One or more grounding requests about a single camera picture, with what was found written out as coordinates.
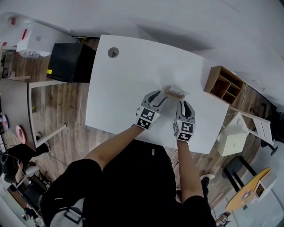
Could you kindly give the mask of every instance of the table leg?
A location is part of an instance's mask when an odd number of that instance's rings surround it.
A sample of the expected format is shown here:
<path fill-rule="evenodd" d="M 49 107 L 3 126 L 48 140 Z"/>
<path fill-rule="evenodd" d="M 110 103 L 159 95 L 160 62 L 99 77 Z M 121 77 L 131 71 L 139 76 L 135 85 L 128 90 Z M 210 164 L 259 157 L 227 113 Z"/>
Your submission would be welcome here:
<path fill-rule="evenodd" d="M 57 133 L 59 133 L 59 132 L 61 132 L 63 129 L 65 129 L 66 128 L 66 124 L 64 124 L 64 125 L 62 125 L 62 126 L 60 126 L 60 127 L 58 127 L 57 129 L 55 129 L 53 132 L 51 132 L 50 134 L 48 134 L 48 135 L 46 135 L 46 136 L 44 136 L 44 137 L 42 137 L 42 138 L 40 138 L 37 142 L 36 142 L 36 144 L 35 144 L 35 147 L 39 147 L 39 146 L 41 146 L 44 142 L 46 142 L 47 140 L 49 140 L 50 138 L 52 138 L 53 136 L 55 136 Z"/>
<path fill-rule="evenodd" d="M 240 161 L 242 164 L 244 164 L 244 166 L 249 170 L 249 172 L 253 175 L 253 176 L 256 176 L 257 173 L 254 171 L 254 169 L 250 166 L 249 163 L 247 163 L 247 161 L 242 157 L 242 156 L 239 156 L 240 158 Z"/>
<path fill-rule="evenodd" d="M 235 177 L 235 179 L 237 180 L 237 182 L 239 183 L 240 187 L 242 188 L 244 186 L 244 183 L 241 181 L 241 179 L 239 178 L 239 176 L 234 172 L 233 176 Z"/>
<path fill-rule="evenodd" d="M 30 79 L 31 76 L 17 76 L 17 77 L 11 77 L 8 78 L 9 80 L 25 80 L 25 79 Z"/>
<path fill-rule="evenodd" d="M 227 168 L 225 167 L 223 169 L 224 174 L 226 174 L 228 180 L 231 182 L 233 188 L 236 190 L 236 192 L 238 192 L 240 189 L 238 187 L 238 185 L 236 184 L 236 182 L 234 181 L 233 177 L 231 176 L 231 174 L 229 173 L 229 171 L 227 170 Z"/>
<path fill-rule="evenodd" d="M 33 135 L 33 140 L 35 143 L 35 147 L 38 148 L 40 145 L 42 145 L 44 142 L 52 138 L 54 135 L 62 131 L 63 129 L 66 128 L 66 124 L 60 126 L 50 134 L 42 137 L 38 141 L 36 140 L 36 132 L 35 132 L 35 127 L 34 127 L 34 121 L 32 118 L 32 88 L 35 87 L 43 87 L 43 86 L 49 86 L 49 85 L 57 85 L 57 84 L 64 84 L 66 82 L 61 82 L 57 80 L 48 80 L 48 81 L 42 81 L 42 82 L 32 82 L 28 83 L 28 110 L 29 110 L 29 118 L 30 118 L 30 124 L 31 124 L 31 130 L 32 130 L 32 135 Z"/>

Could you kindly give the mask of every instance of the cable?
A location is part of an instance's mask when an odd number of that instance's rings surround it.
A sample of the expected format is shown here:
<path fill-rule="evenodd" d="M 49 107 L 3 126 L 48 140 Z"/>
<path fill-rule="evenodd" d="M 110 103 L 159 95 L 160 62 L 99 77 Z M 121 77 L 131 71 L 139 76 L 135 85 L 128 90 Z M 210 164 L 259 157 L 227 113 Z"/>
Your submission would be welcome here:
<path fill-rule="evenodd" d="M 62 161 L 60 161 L 58 158 L 55 158 L 55 159 L 57 159 L 62 165 L 65 165 L 65 166 L 68 166 L 68 165 L 66 165 L 65 163 L 63 163 Z"/>
<path fill-rule="evenodd" d="M 39 162 L 39 164 L 41 165 L 42 168 L 44 168 L 46 170 L 46 172 L 48 172 L 49 176 L 53 178 L 53 180 L 56 180 L 51 174 L 50 172 Z"/>
<path fill-rule="evenodd" d="M 176 165 L 174 166 L 174 168 L 176 168 L 176 166 L 178 165 L 179 161 L 176 163 Z M 174 171 L 174 168 L 173 168 L 173 171 Z"/>
<path fill-rule="evenodd" d="M 2 157 L 4 156 L 4 155 L 7 155 L 7 156 L 10 156 L 11 158 L 15 158 L 15 157 L 13 157 L 13 156 L 11 156 L 11 155 L 9 155 L 9 154 L 0 154 L 0 160 L 1 160 L 1 163 L 4 165 L 5 164 L 5 162 L 8 160 L 8 159 L 6 159 L 4 162 L 2 162 Z"/>
<path fill-rule="evenodd" d="M 218 218 L 216 217 L 216 213 L 215 213 L 215 210 L 214 210 L 213 206 L 211 204 L 209 204 L 209 206 L 212 208 L 212 210 L 214 212 L 215 219 L 217 220 Z"/>
<path fill-rule="evenodd" d="M 242 107 L 242 105 L 244 104 L 244 101 L 245 101 L 245 93 L 244 93 L 243 101 L 242 101 L 240 107 L 238 108 L 238 110 Z"/>
<path fill-rule="evenodd" d="M 172 156 L 171 160 L 173 159 L 173 157 L 176 155 L 176 153 L 178 152 L 178 149 L 175 151 L 174 155 Z"/>

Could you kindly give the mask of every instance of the white table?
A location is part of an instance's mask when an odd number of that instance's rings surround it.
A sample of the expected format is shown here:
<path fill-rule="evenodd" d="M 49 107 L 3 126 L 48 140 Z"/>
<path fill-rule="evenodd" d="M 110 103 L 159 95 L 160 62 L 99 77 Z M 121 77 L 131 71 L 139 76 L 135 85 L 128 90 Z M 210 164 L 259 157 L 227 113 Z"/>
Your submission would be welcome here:
<path fill-rule="evenodd" d="M 108 56 L 112 47 L 119 50 L 116 58 Z M 118 134 L 135 123 L 136 109 L 147 93 L 176 86 L 190 93 L 185 100 L 196 113 L 190 150 L 209 154 L 229 106 L 203 92 L 213 66 L 201 56 L 161 43 L 102 35 L 91 76 L 86 125 Z M 158 122 L 137 139 L 176 148 L 172 122 L 178 101 L 169 98 Z"/>

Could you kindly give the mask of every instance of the black cabinet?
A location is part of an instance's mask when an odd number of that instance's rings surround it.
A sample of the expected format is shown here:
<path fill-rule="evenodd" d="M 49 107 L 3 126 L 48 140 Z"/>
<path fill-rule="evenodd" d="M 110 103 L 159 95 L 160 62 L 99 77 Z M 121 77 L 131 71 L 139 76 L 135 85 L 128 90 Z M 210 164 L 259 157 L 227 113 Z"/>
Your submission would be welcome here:
<path fill-rule="evenodd" d="M 63 82 L 89 83 L 96 51 L 80 43 L 56 43 L 47 77 Z"/>

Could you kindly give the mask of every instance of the white wall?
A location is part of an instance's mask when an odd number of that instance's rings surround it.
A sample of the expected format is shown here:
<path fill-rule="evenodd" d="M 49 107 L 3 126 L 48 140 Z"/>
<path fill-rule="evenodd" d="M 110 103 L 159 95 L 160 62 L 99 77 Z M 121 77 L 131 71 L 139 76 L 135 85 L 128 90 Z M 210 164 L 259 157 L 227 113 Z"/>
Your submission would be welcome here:
<path fill-rule="evenodd" d="M 0 226 L 1 227 L 34 227 L 32 220 L 22 218 L 24 209 L 14 200 L 7 191 L 10 183 L 0 177 Z"/>
<path fill-rule="evenodd" d="M 24 209 L 17 203 L 16 200 L 11 196 L 11 194 L 8 192 L 4 196 L 0 196 L 1 199 L 5 202 L 5 204 L 8 206 L 8 208 L 13 212 L 13 215 L 9 213 L 9 215 L 6 216 L 7 219 L 17 219 L 17 222 L 21 222 L 21 225 L 19 226 L 25 226 L 25 227 L 35 227 L 35 222 L 33 220 L 25 221 L 22 217 L 24 214 Z"/>
<path fill-rule="evenodd" d="M 0 226 L 2 227 L 26 227 L 13 213 L 10 207 L 0 196 Z"/>
<path fill-rule="evenodd" d="M 74 35 L 124 35 L 194 51 L 284 106 L 284 8 L 279 0 L 2 0 Z"/>
<path fill-rule="evenodd" d="M 248 212 L 239 209 L 235 211 L 235 223 L 230 223 L 228 227 L 276 227 L 277 224 L 284 218 L 284 144 L 275 141 L 274 147 L 278 146 L 277 152 L 271 157 L 271 149 L 269 147 L 260 148 L 255 160 L 251 166 L 256 172 L 262 171 L 266 167 L 270 167 L 277 175 L 278 180 L 265 198 L 259 202 L 254 202 L 248 206 Z M 242 177 L 242 181 L 247 183 L 252 179 L 250 173 L 246 173 Z M 225 206 L 236 192 L 232 189 L 229 194 L 223 199 L 214 209 L 220 215 L 225 211 Z"/>

